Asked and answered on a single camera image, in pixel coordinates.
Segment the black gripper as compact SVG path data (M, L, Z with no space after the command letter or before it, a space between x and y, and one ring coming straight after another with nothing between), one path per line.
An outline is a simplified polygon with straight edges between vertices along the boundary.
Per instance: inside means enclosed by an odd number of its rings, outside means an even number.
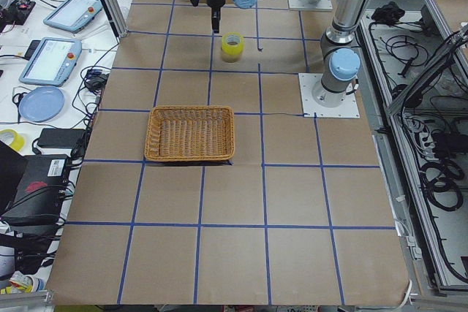
M221 21L221 6L210 5L211 9L211 25L214 34L218 34L220 30L220 21Z

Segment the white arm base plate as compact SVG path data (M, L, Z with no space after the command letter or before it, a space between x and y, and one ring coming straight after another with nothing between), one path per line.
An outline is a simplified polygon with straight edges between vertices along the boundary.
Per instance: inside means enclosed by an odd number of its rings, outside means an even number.
M360 118L352 82L341 93L322 86L321 73L299 73L303 115L307 118Z

